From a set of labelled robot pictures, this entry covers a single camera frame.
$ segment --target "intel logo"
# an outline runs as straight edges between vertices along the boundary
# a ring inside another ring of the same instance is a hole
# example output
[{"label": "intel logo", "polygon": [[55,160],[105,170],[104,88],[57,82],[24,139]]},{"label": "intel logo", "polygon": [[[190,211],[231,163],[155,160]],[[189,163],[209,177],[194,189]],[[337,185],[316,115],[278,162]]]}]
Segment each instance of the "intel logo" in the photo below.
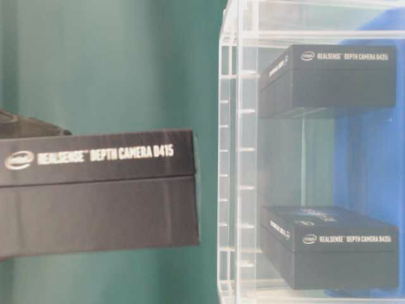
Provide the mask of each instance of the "intel logo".
[{"label": "intel logo", "polygon": [[314,234],[307,234],[306,236],[303,237],[302,241],[304,244],[310,245],[316,242],[318,238]]},{"label": "intel logo", "polygon": [[301,60],[310,61],[315,58],[315,53],[312,51],[306,51],[301,54]]},{"label": "intel logo", "polygon": [[7,157],[4,164],[10,170],[22,170],[28,168],[34,160],[34,154],[31,151],[19,151]]}]

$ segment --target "white label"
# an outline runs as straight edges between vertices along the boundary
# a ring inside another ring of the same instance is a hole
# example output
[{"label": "white label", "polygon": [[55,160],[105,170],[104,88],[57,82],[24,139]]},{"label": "white label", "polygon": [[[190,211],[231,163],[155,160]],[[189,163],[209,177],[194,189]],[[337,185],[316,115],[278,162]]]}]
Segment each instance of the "white label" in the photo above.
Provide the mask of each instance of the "white label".
[{"label": "white label", "polygon": [[318,239],[318,237],[317,237],[316,235],[314,235],[314,234],[307,234],[306,236],[304,236],[304,237],[302,238],[302,242],[303,242],[304,244],[311,245],[311,244],[314,244],[317,239]]},{"label": "white label", "polygon": [[[137,160],[143,158],[173,157],[173,144],[155,144],[150,146],[130,146],[119,148],[101,148],[90,150],[73,150],[37,153],[37,164],[60,165],[64,163],[105,162],[115,160]],[[28,168],[34,161],[31,151],[18,151],[4,161],[9,170]]]},{"label": "white label", "polygon": [[270,225],[279,233],[281,233],[286,240],[290,239],[290,232],[281,228],[278,224],[274,223],[272,220],[270,221]]},{"label": "white label", "polygon": [[28,168],[34,158],[35,156],[31,151],[19,151],[7,157],[4,164],[9,170],[22,170]]}]

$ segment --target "transparent plastic container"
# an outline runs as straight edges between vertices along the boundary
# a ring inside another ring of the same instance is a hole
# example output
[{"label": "transparent plastic container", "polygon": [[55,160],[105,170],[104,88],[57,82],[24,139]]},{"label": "transparent plastic container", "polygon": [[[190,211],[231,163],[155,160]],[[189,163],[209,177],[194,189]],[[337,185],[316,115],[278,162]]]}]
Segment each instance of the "transparent plastic container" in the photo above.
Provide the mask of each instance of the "transparent plastic container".
[{"label": "transparent plastic container", "polygon": [[[228,1],[218,77],[221,303],[405,303],[402,7],[400,0]],[[292,45],[393,46],[395,105],[320,117],[312,114],[325,108],[303,108],[293,117],[263,118],[260,78]],[[398,282],[292,288],[263,253],[264,206],[339,207],[394,225]]]}]

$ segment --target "teal wall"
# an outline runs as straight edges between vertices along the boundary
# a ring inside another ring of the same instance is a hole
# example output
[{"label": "teal wall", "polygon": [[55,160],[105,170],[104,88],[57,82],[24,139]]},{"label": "teal wall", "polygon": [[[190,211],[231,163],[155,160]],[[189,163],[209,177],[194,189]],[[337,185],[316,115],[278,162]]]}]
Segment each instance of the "teal wall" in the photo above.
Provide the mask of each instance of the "teal wall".
[{"label": "teal wall", "polygon": [[218,34],[225,0],[0,0],[7,110],[74,134],[193,128],[201,245],[16,258],[5,304],[217,303]]}]

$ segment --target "black object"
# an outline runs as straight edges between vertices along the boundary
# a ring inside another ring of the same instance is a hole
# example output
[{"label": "black object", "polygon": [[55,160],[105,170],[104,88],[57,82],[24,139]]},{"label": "black object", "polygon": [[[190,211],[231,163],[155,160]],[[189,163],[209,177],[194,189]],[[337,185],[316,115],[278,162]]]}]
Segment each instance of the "black object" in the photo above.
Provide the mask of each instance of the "black object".
[{"label": "black object", "polygon": [[35,118],[21,117],[0,110],[0,139],[70,134],[69,130],[62,129],[51,123],[42,122]]},{"label": "black object", "polygon": [[264,207],[260,243],[294,289],[398,285],[394,225],[337,207]]},{"label": "black object", "polygon": [[260,75],[261,118],[336,117],[395,106],[394,46],[291,45]]},{"label": "black object", "polygon": [[196,245],[195,173],[191,130],[2,139],[0,258]]}]

